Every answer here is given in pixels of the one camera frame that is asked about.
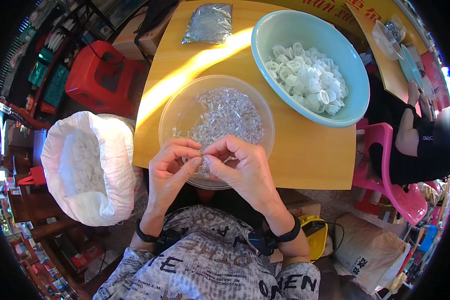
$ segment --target seated person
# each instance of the seated person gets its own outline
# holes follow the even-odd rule
[[[145,213],[93,299],[318,299],[320,273],[298,219],[275,189],[264,149],[232,135],[203,155],[200,148],[189,139],[169,140],[150,161]],[[229,156],[237,160],[224,164]],[[183,164],[182,157],[191,159]],[[191,205],[197,192],[186,181],[203,160],[211,177],[233,189],[216,191],[209,206]],[[279,273],[248,239],[257,219],[276,236]],[[175,231],[174,244],[157,242],[162,230]]]
[[[450,175],[450,108],[435,122],[428,99],[415,82],[408,84],[408,104],[384,90],[382,81],[369,75],[370,103],[365,113],[369,124],[388,123],[393,128],[390,152],[390,181],[408,185],[443,179]],[[415,111],[419,102],[422,117]],[[369,150],[371,167],[382,178],[383,147]]]

